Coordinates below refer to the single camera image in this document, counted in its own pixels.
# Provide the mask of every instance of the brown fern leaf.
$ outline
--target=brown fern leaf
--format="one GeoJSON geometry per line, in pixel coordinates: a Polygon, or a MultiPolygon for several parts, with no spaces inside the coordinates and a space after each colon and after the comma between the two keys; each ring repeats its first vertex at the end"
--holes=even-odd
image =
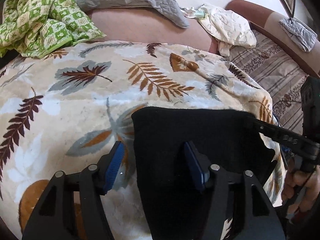
{"type": "Polygon", "coordinates": [[[5,68],[5,70],[1,72],[0,78],[1,78],[2,76],[4,76],[4,74],[5,74],[6,71],[7,71],[7,68],[5,68]]]}
{"type": "Polygon", "coordinates": [[[129,68],[127,74],[130,73],[129,80],[133,79],[132,85],[139,82],[140,83],[140,91],[144,90],[146,87],[148,89],[148,95],[151,95],[153,88],[156,87],[156,92],[158,97],[162,94],[170,101],[170,95],[173,97],[183,96],[183,94],[188,95],[186,91],[193,90],[194,87],[186,87],[178,84],[177,82],[169,79],[167,76],[163,75],[162,72],[159,72],[159,68],[153,68],[154,65],[151,63],[134,63],[132,61],[123,59],[124,61],[128,61],[133,64],[132,67],[129,68]]]}
{"type": "Polygon", "coordinates": [[[270,105],[267,105],[268,102],[269,102],[269,100],[266,99],[266,96],[263,97],[262,102],[257,101],[257,100],[249,101],[249,103],[259,103],[260,104],[259,119],[261,121],[274,124],[273,118],[272,118],[272,115],[271,115],[271,111],[268,108],[270,105]]]}
{"type": "Polygon", "coordinates": [[[152,57],[157,57],[155,55],[155,47],[160,47],[161,43],[151,43],[147,45],[147,53],[150,54],[152,57]]]}
{"type": "Polygon", "coordinates": [[[14,152],[13,143],[19,146],[20,135],[24,137],[24,127],[30,130],[29,119],[33,121],[33,112],[37,113],[39,111],[37,106],[42,105],[39,99],[43,96],[36,96],[33,88],[32,90],[35,94],[34,97],[23,100],[23,104],[20,105],[21,109],[18,109],[19,113],[9,120],[9,123],[12,124],[8,126],[8,131],[3,135],[4,141],[0,145],[0,181],[2,181],[3,166],[10,159],[11,152],[14,152]]]}
{"type": "Polygon", "coordinates": [[[84,83],[83,85],[89,83],[90,81],[92,81],[95,77],[103,77],[105,79],[108,79],[110,82],[112,82],[111,79],[101,76],[99,75],[107,66],[102,65],[102,66],[95,66],[92,69],[89,69],[88,66],[83,67],[83,71],[81,70],[77,70],[77,71],[66,71],[63,72],[60,76],[61,77],[68,77],[65,80],[65,83],[62,86],[65,86],[66,84],[70,83],[70,82],[78,82],[76,84],[76,87],[82,83],[84,83]]]}
{"type": "Polygon", "coordinates": [[[64,49],[58,49],[58,50],[56,50],[56,51],[48,54],[48,55],[44,58],[44,60],[47,59],[47,58],[49,58],[49,57],[53,57],[53,58],[59,57],[59,58],[62,58],[63,56],[66,56],[66,55],[68,55],[68,52],[66,52],[64,49]]]}
{"type": "Polygon", "coordinates": [[[243,83],[247,84],[248,86],[253,87],[253,88],[256,88],[256,89],[260,89],[260,88],[255,87],[254,85],[250,84],[250,83],[245,79],[245,77],[242,75],[241,70],[238,69],[234,64],[230,64],[229,71],[230,71],[233,75],[235,75],[235,77],[236,77],[237,79],[239,79],[239,80],[242,81],[243,83]]]}

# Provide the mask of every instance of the gray leaf print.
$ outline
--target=gray leaf print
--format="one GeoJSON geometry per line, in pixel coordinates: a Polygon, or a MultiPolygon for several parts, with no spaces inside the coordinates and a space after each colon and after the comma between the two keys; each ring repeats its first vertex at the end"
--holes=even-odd
{"type": "Polygon", "coordinates": [[[213,64],[213,62],[207,58],[204,59],[206,62],[210,63],[210,64],[213,64]]]}
{"type": "Polygon", "coordinates": [[[187,54],[192,54],[192,52],[190,50],[183,50],[181,52],[181,55],[187,55],[187,54]]]}
{"type": "Polygon", "coordinates": [[[195,54],[195,60],[196,60],[196,62],[197,62],[197,61],[202,61],[204,57],[205,57],[205,56],[204,56],[203,54],[202,54],[202,55],[195,54]]]}
{"type": "Polygon", "coordinates": [[[9,84],[9,83],[11,83],[12,81],[16,80],[18,77],[20,77],[21,75],[23,75],[23,74],[24,74],[29,68],[31,68],[32,66],[33,66],[33,64],[30,65],[29,67],[27,67],[24,71],[23,71],[23,68],[24,68],[24,67],[23,67],[23,68],[22,68],[21,70],[19,70],[19,72],[18,72],[16,75],[14,75],[12,78],[4,81],[4,82],[1,84],[0,87],[5,87],[7,84],[9,84]]]}
{"type": "Polygon", "coordinates": [[[112,82],[109,78],[100,75],[111,66],[111,61],[95,63],[88,60],[77,68],[58,69],[55,78],[60,80],[55,83],[49,91],[64,90],[61,94],[68,95],[81,90],[88,84],[93,83],[97,77],[105,78],[108,82],[112,82]]]}
{"type": "Polygon", "coordinates": [[[208,79],[208,82],[205,85],[207,88],[207,92],[213,99],[221,101],[217,96],[216,90],[219,87],[219,84],[227,86],[228,81],[229,78],[224,75],[211,75],[211,78],[208,79]]]}
{"type": "Polygon", "coordinates": [[[85,49],[85,50],[82,50],[82,51],[79,53],[79,55],[80,55],[80,57],[85,58],[88,53],[90,53],[91,51],[93,51],[93,50],[95,50],[95,49],[102,49],[102,48],[106,48],[106,47],[113,47],[113,48],[126,47],[126,46],[132,46],[132,45],[134,45],[134,44],[137,44],[137,43],[133,43],[133,42],[116,42],[116,43],[110,43],[110,42],[107,42],[107,43],[98,44],[98,45],[92,46],[91,48],[87,48],[87,49],[85,49]]]}
{"type": "Polygon", "coordinates": [[[111,134],[110,130],[100,130],[100,131],[92,131],[81,137],[77,140],[71,148],[67,151],[66,155],[68,156],[84,156],[87,154],[93,154],[101,150],[112,138],[112,136],[108,136],[111,134]],[[96,139],[96,144],[90,144],[90,142],[96,139]]]}
{"type": "Polygon", "coordinates": [[[19,66],[25,60],[26,60],[26,57],[22,57],[21,55],[17,56],[12,63],[12,68],[19,66]]]}

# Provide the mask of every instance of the black clamp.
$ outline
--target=black clamp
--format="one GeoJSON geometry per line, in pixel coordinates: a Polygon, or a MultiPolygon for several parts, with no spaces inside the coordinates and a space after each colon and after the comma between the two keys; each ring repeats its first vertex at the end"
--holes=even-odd
{"type": "Polygon", "coordinates": [[[211,164],[190,141],[185,157],[196,189],[213,190],[201,240],[220,240],[227,210],[232,210],[231,239],[284,240],[284,232],[268,196],[252,171],[243,174],[211,164]]]}
{"type": "Polygon", "coordinates": [[[100,195],[112,188],[123,157],[124,145],[117,141],[110,153],[103,155],[97,164],[69,175],[57,171],[34,207],[22,240],[80,240],[75,223],[75,191],[80,192],[87,239],[114,240],[100,195]]]}

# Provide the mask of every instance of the black metal bracket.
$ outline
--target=black metal bracket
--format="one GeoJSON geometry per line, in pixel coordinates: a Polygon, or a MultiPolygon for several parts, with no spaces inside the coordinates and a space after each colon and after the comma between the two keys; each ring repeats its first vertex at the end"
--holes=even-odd
{"type": "Polygon", "coordinates": [[[299,170],[313,172],[314,166],[320,164],[319,143],[297,133],[260,121],[250,116],[247,117],[247,122],[245,122],[244,125],[248,129],[253,129],[271,138],[273,141],[291,148],[292,152],[303,158],[299,170]]]}
{"type": "Polygon", "coordinates": [[[66,175],[57,171],[34,207],[22,239],[81,240],[77,234],[73,198],[74,192],[79,191],[87,239],[114,240],[100,195],[109,190],[106,171],[116,151],[123,150],[123,147],[117,141],[109,154],[81,172],[66,175]]]}
{"type": "Polygon", "coordinates": [[[185,143],[184,151],[195,187],[201,192],[212,191],[201,240],[220,240],[229,219],[227,210],[232,210],[230,239],[285,239],[276,211],[252,171],[239,174],[211,164],[191,141],[185,143]]]}

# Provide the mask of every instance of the white cloth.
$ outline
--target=white cloth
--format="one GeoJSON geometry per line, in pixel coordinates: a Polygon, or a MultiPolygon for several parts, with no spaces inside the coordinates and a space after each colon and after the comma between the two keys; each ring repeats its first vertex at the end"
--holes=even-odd
{"type": "Polygon", "coordinates": [[[214,5],[202,5],[199,8],[205,16],[198,19],[205,30],[215,37],[219,44],[221,56],[228,57],[230,45],[242,46],[245,48],[255,48],[257,40],[250,29],[249,22],[234,11],[226,11],[214,5]]]}
{"type": "Polygon", "coordinates": [[[295,18],[284,18],[279,21],[279,24],[300,49],[305,52],[313,49],[318,35],[303,22],[295,18]]]}

